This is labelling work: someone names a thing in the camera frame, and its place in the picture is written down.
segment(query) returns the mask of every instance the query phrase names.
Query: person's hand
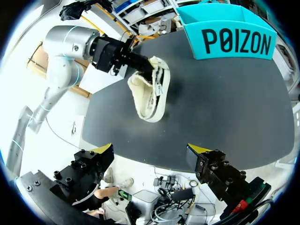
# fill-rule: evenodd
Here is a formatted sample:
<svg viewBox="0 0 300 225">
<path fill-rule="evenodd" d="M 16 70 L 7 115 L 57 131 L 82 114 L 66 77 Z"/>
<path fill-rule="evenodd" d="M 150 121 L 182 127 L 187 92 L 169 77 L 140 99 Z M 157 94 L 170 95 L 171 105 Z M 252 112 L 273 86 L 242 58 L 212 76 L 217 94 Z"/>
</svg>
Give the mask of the person's hand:
<svg viewBox="0 0 300 225">
<path fill-rule="evenodd" d="M 87 214 L 89 214 L 90 216 L 96 217 L 97 214 L 105 215 L 105 210 L 102 208 L 99 208 L 97 210 L 88 212 Z"/>
</svg>

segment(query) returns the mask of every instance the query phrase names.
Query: shoe sole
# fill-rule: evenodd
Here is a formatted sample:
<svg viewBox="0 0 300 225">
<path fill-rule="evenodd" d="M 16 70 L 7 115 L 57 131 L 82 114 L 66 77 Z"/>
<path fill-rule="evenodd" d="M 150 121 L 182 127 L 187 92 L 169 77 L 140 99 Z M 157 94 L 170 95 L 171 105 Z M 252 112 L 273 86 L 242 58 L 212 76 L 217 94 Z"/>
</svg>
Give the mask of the shoe sole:
<svg viewBox="0 0 300 225">
<path fill-rule="evenodd" d="M 169 84 L 170 84 L 170 80 L 171 80 L 171 74 L 170 74 L 170 69 L 169 69 L 168 65 L 162 59 L 160 59 L 160 58 L 158 58 L 158 59 L 159 59 L 159 62 L 161 63 L 161 66 L 162 66 L 161 68 L 163 68 L 163 70 L 164 70 L 164 80 L 163 80 L 163 85 L 162 85 L 163 94 L 161 96 L 159 96 L 157 108 L 156 108 L 154 115 L 151 118 L 145 120 L 150 123 L 158 122 L 164 116 L 165 103 L 166 103 L 167 93 L 168 93 Z"/>
</svg>

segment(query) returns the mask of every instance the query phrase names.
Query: white cable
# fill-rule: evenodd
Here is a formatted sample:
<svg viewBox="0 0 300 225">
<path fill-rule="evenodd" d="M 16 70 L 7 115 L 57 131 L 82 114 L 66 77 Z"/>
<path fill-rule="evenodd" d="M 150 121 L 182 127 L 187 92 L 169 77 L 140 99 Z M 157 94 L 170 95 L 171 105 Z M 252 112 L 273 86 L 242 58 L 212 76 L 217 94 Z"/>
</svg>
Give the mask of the white cable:
<svg viewBox="0 0 300 225">
<path fill-rule="evenodd" d="M 98 184 L 96 185 L 95 189 L 94 189 L 88 196 L 84 197 L 82 200 L 79 200 L 79 201 L 77 201 L 77 202 L 74 202 L 72 205 L 80 204 L 80 203 L 84 202 L 85 200 L 91 198 L 92 195 L 95 193 L 95 191 L 98 190 L 99 186 L 100 186 L 100 183 L 98 183 Z"/>
<path fill-rule="evenodd" d="M 155 216 L 156 216 L 158 219 L 161 219 L 162 222 L 163 222 L 163 221 L 168 222 L 168 221 L 174 221 L 174 220 L 180 219 L 180 216 L 177 216 L 177 217 L 174 217 L 174 218 L 171 218 L 171 219 L 165 219 L 165 218 L 160 217 L 160 216 L 158 215 L 157 210 L 160 209 L 160 208 L 162 208 L 162 207 L 164 207 L 164 206 L 167 206 L 167 205 L 161 205 L 161 206 L 157 207 L 157 208 L 154 210 L 154 214 L 155 214 Z"/>
<path fill-rule="evenodd" d="M 48 118 L 47 118 L 47 117 L 46 117 L 46 122 L 47 122 L 48 127 L 50 128 L 50 130 L 51 130 L 51 131 L 52 131 L 59 139 L 61 139 L 61 140 L 63 140 L 64 142 L 66 142 L 66 143 L 68 143 L 68 144 L 74 146 L 74 147 L 77 148 L 77 149 L 80 149 L 80 148 L 78 148 L 76 145 L 73 145 L 72 143 L 70 143 L 70 142 L 66 141 L 65 139 L 61 138 L 60 136 L 58 136 L 58 134 L 56 134 L 56 133 L 54 132 L 54 130 L 51 128 L 51 126 L 50 126 L 50 124 L 49 124 L 49 122 L 48 122 Z"/>
</svg>

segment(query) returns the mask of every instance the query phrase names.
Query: yellow cable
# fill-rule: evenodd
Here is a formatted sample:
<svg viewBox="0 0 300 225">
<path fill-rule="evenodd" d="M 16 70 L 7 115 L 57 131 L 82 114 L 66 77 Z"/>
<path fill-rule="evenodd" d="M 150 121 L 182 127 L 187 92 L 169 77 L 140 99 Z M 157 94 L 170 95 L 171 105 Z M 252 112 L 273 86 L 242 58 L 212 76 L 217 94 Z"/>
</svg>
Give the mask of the yellow cable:
<svg viewBox="0 0 300 225">
<path fill-rule="evenodd" d="M 95 4 L 95 6 L 97 8 L 99 8 L 102 12 L 104 12 L 110 19 L 114 20 L 115 21 L 115 18 L 113 16 L 111 16 L 108 12 L 106 12 L 101 6 L 99 6 L 99 4 Z M 84 16 L 81 16 L 85 21 L 87 21 L 90 25 L 92 25 L 94 28 L 96 28 L 98 31 L 102 32 L 104 34 L 104 32 L 102 30 L 100 30 L 95 24 L 93 24 L 91 21 L 89 21 L 87 18 L 85 18 Z M 122 26 L 122 24 L 120 24 L 118 21 L 115 21 L 116 24 L 122 28 L 122 30 L 124 30 L 129 36 L 131 35 L 130 32 L 124 28 Z M 148 39 L 154 39 L 155 37 L 148 37 L 148 36 L 144 36 L 144 35 L 138 35 L 136 36 L 137 38 L 148 38 Z"/>
<path fill-rule="evenodd" d="M 86 22 L 88 22 L 90 25 L 92 25 L 95 29 L 97 29 L 98 31 L 100 31 L 100 33 L 105 34 L 99 27 L 97 27 L 95 24 L 93 24 L 91 21 L 89 21 L 83 15 L 81 16 L 81 18 L 84 19 Z"/>
<path fill-rule="evenodd" d="M 108 12 L 106 12 L 101 6 L 99 6 L 99 4 L 95 4 L 95 6 L 98 7 L 102 12 L 104 12 L 109 18 L 111 18 L 112 20 L 115 20 L 115 18 L 112 17 L 112 15 L 110 15 Z M 126 28 L 124 28 L 124 27 L 122 26 L 122 24 L 120 24 L 118 21 L 115 21 L 115 22 L 116 22 L 116 24 L 117 24 L 119 27 L 122 28 L 122 30 L 124 30 L 128 35 L 130 35 L 130 33 L 127 31 Z"/>
</svg>

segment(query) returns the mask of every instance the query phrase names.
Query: storage bin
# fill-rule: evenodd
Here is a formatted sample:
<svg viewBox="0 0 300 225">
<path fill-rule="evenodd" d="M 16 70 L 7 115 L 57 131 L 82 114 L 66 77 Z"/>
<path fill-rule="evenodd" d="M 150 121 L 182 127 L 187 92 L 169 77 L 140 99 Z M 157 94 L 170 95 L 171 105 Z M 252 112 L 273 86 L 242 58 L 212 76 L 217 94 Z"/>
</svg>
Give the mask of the storage bin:
<svg viewBox="0 0 300 225">
<path fill-rule="evenodd" d="M 195 59 L 272 59 L 277 33 L 244 7 L 210 3 L 177 10 Z"/>
<path fill-rule="evenodd" d="M 140 8 L 136 8 L 130 13 L 128 13 L 126 16 L 124 16 L 124 19 L 127 20 L 129 23 L 134 23 L 135 21 L 141 19 L 143 16 L 145 16 L 145 13 Z"/>
<path fill-rule="evenodd" d="M 143 5 L 142 9 L 145 10 L 148 14 L 155 13 L 161 9 L 163 9 L 165 6 L 163 5 L 161 0 L 157 0 L 155 2 L 149 3 L 147 5 Z"/>
<path fill-rule="evenodd" d="M 122 9 L 126 8 L 127 6 L 129 6 L 132 2 L 129 0 L 129 1 L 125 1 L 124 3 L 122 3 L 121 5 L 119 5 L 118 7 L 116 7 L 114 9 L 114 11 L 116 13 L 120 12 Z"/>
</svg>

